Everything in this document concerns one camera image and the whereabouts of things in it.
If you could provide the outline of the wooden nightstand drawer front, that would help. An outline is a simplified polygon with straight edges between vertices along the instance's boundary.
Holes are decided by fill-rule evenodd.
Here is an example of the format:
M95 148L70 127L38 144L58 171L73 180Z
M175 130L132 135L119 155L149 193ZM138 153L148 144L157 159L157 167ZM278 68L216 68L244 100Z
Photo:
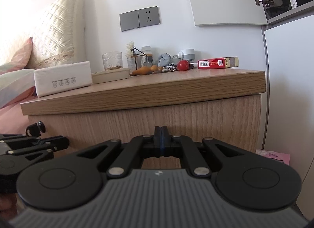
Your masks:
M68 152L77 151L110 139L129 142L135 136L153 134L166 126L171 135L189 136L200 142L212 137L254 152L258 141L261 95L162 107L29 116L41 121L45 137L65 136Z

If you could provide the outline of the black drawer lock knob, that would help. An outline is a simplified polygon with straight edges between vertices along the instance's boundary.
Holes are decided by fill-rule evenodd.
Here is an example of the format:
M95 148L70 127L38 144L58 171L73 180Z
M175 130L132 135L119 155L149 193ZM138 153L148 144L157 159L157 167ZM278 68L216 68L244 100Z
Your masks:
M27 137L40 137L42 133L46 133L46 127L42 121L33 123L26 128Z

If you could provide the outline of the pink bed sheet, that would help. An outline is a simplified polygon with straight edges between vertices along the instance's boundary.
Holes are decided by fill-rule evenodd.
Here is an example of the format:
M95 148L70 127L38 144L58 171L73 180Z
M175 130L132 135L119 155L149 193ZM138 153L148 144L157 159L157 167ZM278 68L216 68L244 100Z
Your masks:
M1 108L1 134L25 134L30 122L28 116L22 113L21 103L36 99L35 93L35 88L32 87Z

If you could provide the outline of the pink packet on floor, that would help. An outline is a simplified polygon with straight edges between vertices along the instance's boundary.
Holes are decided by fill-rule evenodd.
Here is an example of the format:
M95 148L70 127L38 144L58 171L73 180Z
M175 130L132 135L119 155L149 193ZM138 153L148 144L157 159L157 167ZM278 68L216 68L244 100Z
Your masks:
M284 153L275 152L275 151L266 151L262 149L257 149L256 154L260 156L264 156L266 158L274 159L274 160L277 160L279 162L289 165L289 161L290 161L289 154L284 154Z

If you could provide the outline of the pastel striped pillow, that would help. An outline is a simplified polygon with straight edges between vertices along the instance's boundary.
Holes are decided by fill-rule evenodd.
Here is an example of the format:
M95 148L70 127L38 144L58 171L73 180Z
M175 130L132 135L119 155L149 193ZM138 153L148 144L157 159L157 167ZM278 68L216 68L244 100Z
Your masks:
M32 38L27 38L11 60L1 65L1 108L25 100L34 93L34 71L26 68L31 51Z

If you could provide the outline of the white tissue pack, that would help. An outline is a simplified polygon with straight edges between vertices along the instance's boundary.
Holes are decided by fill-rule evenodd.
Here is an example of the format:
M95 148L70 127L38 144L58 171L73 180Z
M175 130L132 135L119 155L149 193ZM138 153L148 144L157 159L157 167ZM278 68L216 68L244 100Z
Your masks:
M57 65L34 71L36 94L51 94L87 87L93 84L90 62Z

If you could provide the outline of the wooden nightstand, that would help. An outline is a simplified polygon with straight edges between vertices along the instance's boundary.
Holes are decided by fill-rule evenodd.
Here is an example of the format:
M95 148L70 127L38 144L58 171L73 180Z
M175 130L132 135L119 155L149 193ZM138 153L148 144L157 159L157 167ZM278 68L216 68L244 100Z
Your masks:
M196 70L170 72L94 84L25 102L26 116L129 110L262 95L263 71Z

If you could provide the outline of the beige shallow dish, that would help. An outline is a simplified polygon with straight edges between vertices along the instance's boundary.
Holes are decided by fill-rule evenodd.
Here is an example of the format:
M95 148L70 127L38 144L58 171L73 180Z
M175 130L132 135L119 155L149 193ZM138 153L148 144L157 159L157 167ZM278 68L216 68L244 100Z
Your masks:
M93 84L106 83L112 81L119 81L129 78L129 68L118 68L116 70L108 70L103 72L96 72L92 74Z

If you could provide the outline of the cream quilted headboard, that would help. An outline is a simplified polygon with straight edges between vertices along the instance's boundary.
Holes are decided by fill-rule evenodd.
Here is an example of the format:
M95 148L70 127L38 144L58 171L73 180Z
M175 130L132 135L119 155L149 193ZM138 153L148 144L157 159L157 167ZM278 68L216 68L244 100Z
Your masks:
M1 35L8 40L1 53L8 71L86 61L84 0L57 0Z

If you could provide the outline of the red cigarette box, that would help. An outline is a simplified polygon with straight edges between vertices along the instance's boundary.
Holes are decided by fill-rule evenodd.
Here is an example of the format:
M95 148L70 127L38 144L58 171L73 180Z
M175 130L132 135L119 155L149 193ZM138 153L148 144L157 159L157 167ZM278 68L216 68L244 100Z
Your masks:
M203 59L197 62L197 67L198 69L201 70L234 68L239 67L239 59L238 57L220 57Z

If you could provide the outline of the clear glass cup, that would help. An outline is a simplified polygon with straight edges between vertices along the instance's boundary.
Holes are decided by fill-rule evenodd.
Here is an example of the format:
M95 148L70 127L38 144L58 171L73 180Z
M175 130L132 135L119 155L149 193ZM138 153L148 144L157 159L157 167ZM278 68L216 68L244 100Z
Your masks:
M120 51L102 54L102 60L105 71L123 68L122 52Z

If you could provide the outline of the red ball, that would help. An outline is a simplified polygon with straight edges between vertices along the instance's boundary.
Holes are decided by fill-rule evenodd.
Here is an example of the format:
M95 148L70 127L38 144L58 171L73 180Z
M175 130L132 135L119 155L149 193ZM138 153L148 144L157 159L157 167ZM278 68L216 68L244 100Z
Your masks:
M189 62L186 60L181 60L177 64L178 71L187 71L189 70Z

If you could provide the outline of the orange fruit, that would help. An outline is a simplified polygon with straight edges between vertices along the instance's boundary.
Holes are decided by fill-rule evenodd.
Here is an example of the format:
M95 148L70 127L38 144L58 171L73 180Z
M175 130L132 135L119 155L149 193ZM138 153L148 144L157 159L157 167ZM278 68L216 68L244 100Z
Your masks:
M153 72L159 70L159 67L157 65L153 65L151 67L143 66L137 70L134 70L130 75L136 76L136 75L147 75L152 74Z

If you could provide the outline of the key bunch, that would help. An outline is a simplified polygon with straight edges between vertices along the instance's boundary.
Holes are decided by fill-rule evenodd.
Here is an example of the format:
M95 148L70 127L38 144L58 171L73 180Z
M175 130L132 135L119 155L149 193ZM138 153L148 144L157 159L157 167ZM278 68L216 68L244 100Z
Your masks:
M175 65L174 63L171 63L167 66L158 67L157 70L152 71L152 73L159 74L159 73L166 73L166 72L173 72L173 71L177 71L177 65Z

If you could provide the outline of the white plug adapter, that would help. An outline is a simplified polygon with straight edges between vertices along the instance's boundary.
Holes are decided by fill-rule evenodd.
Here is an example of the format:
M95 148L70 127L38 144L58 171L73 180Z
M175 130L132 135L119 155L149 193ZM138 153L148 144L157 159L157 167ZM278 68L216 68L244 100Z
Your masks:
M173 58L191 61L195 59L195 50L193 48L180 50Z

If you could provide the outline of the white flower diffuser bottle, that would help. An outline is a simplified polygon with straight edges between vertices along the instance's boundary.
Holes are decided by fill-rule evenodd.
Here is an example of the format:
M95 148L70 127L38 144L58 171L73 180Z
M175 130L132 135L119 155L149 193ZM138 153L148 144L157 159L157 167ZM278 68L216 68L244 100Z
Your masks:
M134 41L130 41L126 47L126 58L130 74L142 67L143 57L147 57L142 51L135 47Z

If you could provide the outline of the grey cloth bundle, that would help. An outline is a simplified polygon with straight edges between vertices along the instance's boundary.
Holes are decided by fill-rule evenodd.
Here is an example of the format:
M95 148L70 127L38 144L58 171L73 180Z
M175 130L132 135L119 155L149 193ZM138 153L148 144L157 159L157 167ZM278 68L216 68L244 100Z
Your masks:
M170 64L171 62L171 55L168 53L163 53L160 54L158 57L158 67L166 67Z

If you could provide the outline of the metal door hinge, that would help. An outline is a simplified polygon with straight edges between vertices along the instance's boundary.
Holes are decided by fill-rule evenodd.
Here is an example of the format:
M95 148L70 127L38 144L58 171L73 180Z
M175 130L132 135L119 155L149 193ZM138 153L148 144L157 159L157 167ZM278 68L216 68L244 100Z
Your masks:
M273 0L255 0L255 2L257 6L263 4L265 7L270 7L275 4Z

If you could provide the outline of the grey wall socket panel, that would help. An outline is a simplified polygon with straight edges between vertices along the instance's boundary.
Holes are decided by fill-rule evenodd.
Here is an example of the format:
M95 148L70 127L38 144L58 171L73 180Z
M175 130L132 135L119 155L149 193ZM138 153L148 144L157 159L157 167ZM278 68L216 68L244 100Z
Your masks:
M121 32L161 23L158 6L122 13L119 15L119 19Z

